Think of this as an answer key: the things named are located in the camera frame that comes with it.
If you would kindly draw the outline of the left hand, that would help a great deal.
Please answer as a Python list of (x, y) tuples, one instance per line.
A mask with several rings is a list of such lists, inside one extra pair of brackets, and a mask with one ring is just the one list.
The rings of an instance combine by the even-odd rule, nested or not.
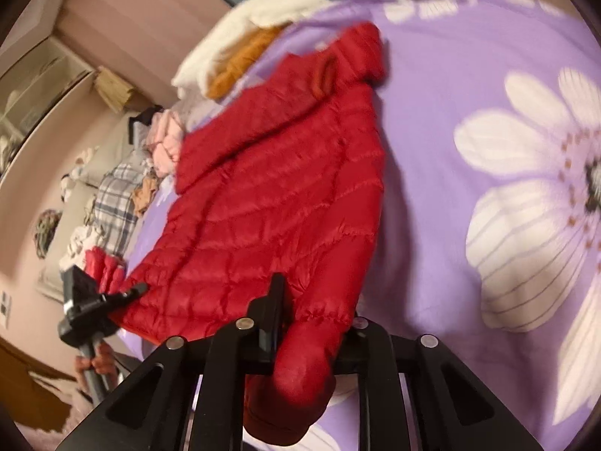
[(87, 371), (94, 371), (100, 376), (107, 377), (112, 389), (118, 383), (118, 370), (115, 365), (114, 351), (105, 341), (101, 341), (96, 345), (95, 357), (93, 359), (77, 355), (74, 359), (74, 371), (76, 372), (76, 379), (79, 382), (80, 388), (88, 395), (90, 395), (90, 390), (86, 380)]

